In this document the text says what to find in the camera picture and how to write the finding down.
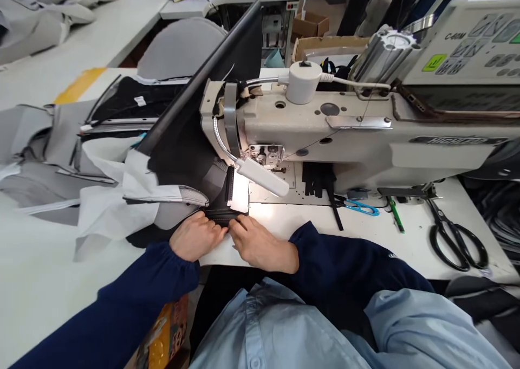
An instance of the person's left hand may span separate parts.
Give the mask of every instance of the person's left hand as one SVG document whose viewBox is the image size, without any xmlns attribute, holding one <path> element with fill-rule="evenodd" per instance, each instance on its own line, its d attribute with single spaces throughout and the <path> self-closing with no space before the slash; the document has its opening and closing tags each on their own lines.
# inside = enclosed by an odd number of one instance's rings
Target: person's left hand
<svg viewBox="0 0 520 369">
<path fill-rule="evenodd" d="M 170 248 L 185 261 L 195 262 L 223 240 L 227 228 L 209 220 L 204 212 L 194 213 L 173 233 Z"/>
</svg>

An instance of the fabric pile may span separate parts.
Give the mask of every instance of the fabric pile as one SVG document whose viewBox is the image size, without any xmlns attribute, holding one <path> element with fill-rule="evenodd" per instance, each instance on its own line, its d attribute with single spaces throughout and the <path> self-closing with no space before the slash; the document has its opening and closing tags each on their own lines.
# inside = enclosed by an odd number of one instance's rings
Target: fabric pile
<svg viewBox="0 0 520 369">
<path fill-rule="evenodd" d="M 0 0 L 0 64 L 62 44 L 74 24 L 96 20 L 92 8 L 115 0 Z"/>
<path fill-rule="evenodd" d="M 520 183 L 467 178 L 463 183 L 512 264 L 520 267 Z"/>
</svg>

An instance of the green pen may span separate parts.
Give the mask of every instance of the green pen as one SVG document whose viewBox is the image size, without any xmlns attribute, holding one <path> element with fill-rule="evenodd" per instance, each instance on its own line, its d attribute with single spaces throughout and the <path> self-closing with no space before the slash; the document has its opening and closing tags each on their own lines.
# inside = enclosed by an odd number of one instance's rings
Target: green pen
<svg viewBox="0 0 520 369">
<path fill-rule="evenodd" d="M 392 208 L 392 213 L 394 215 L 395 222 L 397 223 L 397 227 L 399 228 L 399 231 L 401 231 L 402 234 L 405 233 L 405 229 L 402 226 L 401 219 L 399 218 L 399 214 L 397 213 L 397 209 L 395 208 L 395 201 L 389 197 L 388 203 L 390 204 L 390 208 Z"/>
</svg>

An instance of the industrial sewing machine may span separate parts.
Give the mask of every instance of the industrial sewing machine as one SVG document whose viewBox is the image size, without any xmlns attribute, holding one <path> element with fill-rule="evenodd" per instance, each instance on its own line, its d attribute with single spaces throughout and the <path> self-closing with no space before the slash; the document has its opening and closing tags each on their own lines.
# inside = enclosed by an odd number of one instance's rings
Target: industrial sewing machine
<svg viewBox="0 0 520 369">
<path fill-rule="evenodd" d="M 279 85 L 240 107 L 235 84 L 210 82 L 202 128 L 222 159 L 278 196 L 292 187 L 273 179 L 283 162 L 333 163 L 336 193 L 429 183 L 478 169 L 520 137 L 518 44 L 520 0 L 456 0 L 421 46 L 407 32 L 374 35 L 350 92 L 316 92 L 332 76 L 308 62 L 249 81 Z"/>
</svg>

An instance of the black scissors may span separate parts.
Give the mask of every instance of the black scissors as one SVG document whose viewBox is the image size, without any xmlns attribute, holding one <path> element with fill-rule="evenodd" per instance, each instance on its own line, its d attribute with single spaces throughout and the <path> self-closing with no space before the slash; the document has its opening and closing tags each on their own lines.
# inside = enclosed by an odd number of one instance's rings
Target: black scissors
<svg viewBox="0 0 520 369">
<path fill-rule="evenodd" d="M 469 271 L 473 266 L 477 269 L 485 269 L 489 264 L 488 252 L 486 251 L 486 247 L 482 244 L 478 237 L 476 237 L 469 229 L 464 228 L 460 224 L 453 223 L 450 221 L 446 215 L 437 207 L 433 200 L 427 200 L 428 204 L 433 213 L 433 217 L 435 218 L 435 225 L 430 230 L 430 242 L 432 243 L 433 250 L 437 254 L 437 256 L 448 266 L 452 267 L 455 270 L 459 271 Z M 450 231 L 453 233 L 455 237 L 455 241 L 449 237 L 446 230 L 444 229 L 444 223 L 448 225 Z M 440 232 L 440 235 L 444 238 L 444 241 L 448 244 L 451 250 L 455 253 L 455 256 L 460 261 L 461 265 L 457 265 L 450 261 L 446 255 L 440 250 L 437 233 Z M 477 247 L 479 261 L 475 261 L 471 256 L 469 250 L 467 249 L 466 243 L 462 238 L 462 234 L 467 236 L 473 244 Z"/>
</svg>

